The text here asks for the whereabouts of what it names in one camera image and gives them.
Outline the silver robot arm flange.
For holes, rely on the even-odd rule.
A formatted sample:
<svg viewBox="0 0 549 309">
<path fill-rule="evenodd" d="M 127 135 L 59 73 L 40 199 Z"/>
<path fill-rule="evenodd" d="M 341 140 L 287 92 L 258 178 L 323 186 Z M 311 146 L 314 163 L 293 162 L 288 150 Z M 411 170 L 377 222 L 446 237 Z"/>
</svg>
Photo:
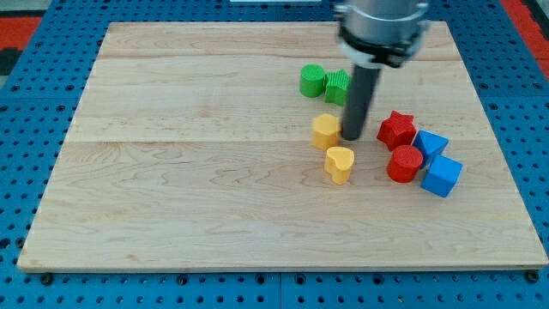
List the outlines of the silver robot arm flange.
<svg viewBox="0 0 549 309">
<path fill-rule="evenodd" d="M 336 4 L 338 46 L 361 68 L 400 68 L 425 41 L 428 9 L 427 0 L 346 0 Z"/>
</svg>

